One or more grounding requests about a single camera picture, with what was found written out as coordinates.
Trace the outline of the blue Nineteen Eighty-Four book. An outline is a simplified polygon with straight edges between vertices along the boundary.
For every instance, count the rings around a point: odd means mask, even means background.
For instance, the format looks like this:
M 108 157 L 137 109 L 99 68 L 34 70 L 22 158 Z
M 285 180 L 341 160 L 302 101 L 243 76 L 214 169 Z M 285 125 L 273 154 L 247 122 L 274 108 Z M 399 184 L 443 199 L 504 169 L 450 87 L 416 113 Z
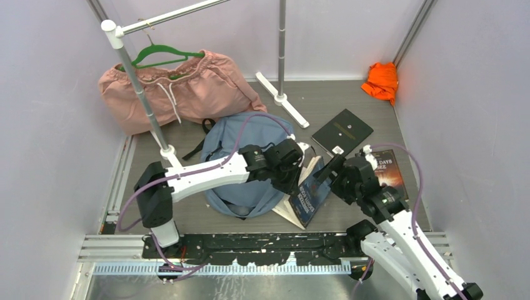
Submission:
M 305 230 L 331 192 L 329 178 L 322 183 L 318 182 L 317 173 L 324 166 L 322 156 L 313 157 L 309 164 L 302 168 L 298 194 L 295 196 L 285 194 L 272 211 Z

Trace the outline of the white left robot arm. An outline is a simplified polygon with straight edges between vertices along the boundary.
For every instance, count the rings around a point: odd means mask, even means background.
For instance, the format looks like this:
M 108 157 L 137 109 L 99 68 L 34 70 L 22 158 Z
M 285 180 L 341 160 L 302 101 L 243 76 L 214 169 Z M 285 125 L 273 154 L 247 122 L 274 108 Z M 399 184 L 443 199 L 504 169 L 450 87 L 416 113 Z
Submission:
M 133 194 L 139 201 L 141 222 L 151 231 L 155 245 L 167 258 L 183 248 L 173 218 L 173 205 L 203 191 L 229 184 L 269 181 L 284 194 L 296 194 L 305 152 L 310 145 L 292 136 L 277 145 L 247 145 L 216 160 L 172 170 L 161 167 L 146 176 Z

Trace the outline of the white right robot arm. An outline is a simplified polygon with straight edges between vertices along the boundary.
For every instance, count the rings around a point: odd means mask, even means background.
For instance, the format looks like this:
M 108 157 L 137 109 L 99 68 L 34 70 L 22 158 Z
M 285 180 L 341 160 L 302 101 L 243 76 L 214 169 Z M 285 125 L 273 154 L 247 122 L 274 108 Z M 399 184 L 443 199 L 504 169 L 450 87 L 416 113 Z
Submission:
M 370 154 L 337 155 L 314 176 L 372 219 L 347 229 L 348 251 L 380 264 L 413 299 L 482 299 L 482 289 L 459 276 L 430 243 L 399 192 L 379 183 L 376 168 Z

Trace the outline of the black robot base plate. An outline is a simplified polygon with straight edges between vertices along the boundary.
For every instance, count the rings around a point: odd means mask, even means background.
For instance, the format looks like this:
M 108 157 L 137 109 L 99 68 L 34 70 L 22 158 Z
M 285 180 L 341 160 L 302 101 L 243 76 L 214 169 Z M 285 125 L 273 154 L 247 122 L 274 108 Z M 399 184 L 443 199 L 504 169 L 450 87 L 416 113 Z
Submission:
M 361 251 L 355 235 L 345 232 L 261 234 L 185 234 L 158 249 L 154 238 L 141 238 L 143 259 L 175 260 L 179 267 L 200 265 L 283 266 L 292 256 L 297 266 L 332 266 L 350 261 L 355 266 L 376 261 Z

